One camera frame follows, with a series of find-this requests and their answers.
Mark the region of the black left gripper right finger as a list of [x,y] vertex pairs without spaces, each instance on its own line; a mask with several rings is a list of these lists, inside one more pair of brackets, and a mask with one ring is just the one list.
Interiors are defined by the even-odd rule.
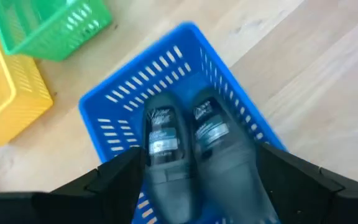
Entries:
[[358,223],[358,181],[267,143],[257,170],[282,223]]

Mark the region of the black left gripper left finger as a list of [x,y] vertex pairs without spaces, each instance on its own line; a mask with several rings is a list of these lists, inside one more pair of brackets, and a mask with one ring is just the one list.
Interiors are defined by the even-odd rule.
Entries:
[[0,223],[131,223],[144,167],[132,147],[51,192],[0,193]]

